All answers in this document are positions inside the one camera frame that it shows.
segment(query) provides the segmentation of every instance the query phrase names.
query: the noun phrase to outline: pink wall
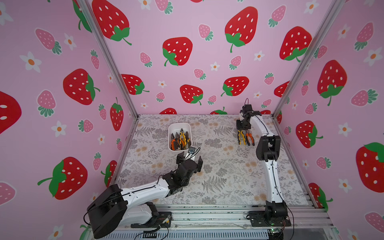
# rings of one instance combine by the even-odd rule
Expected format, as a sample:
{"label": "pink wall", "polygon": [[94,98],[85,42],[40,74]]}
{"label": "pink wall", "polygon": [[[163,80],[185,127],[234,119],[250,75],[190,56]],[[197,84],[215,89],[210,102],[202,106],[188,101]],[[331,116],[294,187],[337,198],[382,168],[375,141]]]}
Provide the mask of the pink wall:
{"label": "pink wall", "polygon": [[[284,83],[290,80],[298,65],[296,59],[283,59],[292,52],[291,48],[302,50],[309,45],[310,35],[315,34],[331,2],[295,0],[282,6],[283,3],[274,1],[256,4],[256,1],[236,0],[89,1],[119,71],[129,75],[125,76],[126,83],[135,93],[130,97],[139,114],[158,114],[167,108],[175,109],[178,114],[209,114],[223,107],[225,112],[237,114],[246,98],[255,109],[273,112],[280,101],[277,92],[280,87],[284,90]],[[236,40],[231,36],[233,33],[242,36]],[[239,46],[234,45],[232,53],[232,44],[228,41]],[[266,80],[268,73],[273,76]],[[242,83],[239,88],[234,84],[237,79]],[[224,83],[234,85],[235,89],[228,91],[233,96],[224,93]],[[193,94],[197,99],[188,98]]]}
{"label": "pink wall", "polygon": [[382,1],[345,3],[282,110],[280,127],[343,239],[384,239],[383,14]]}
{"label": "pink wall", "polygon": [[[93,34],[78,29],[72,1],[5,0],[0,11],[0,239],[81,239],[86,207],[106,187],[100,171],[118,161],[117,138],[125,144],[133,118]],[[37,28],[45,32],[36,37]],[[100,89],[93,101],[88,74]],[[118,131],[110,118],[116,97],[124,113]]]}

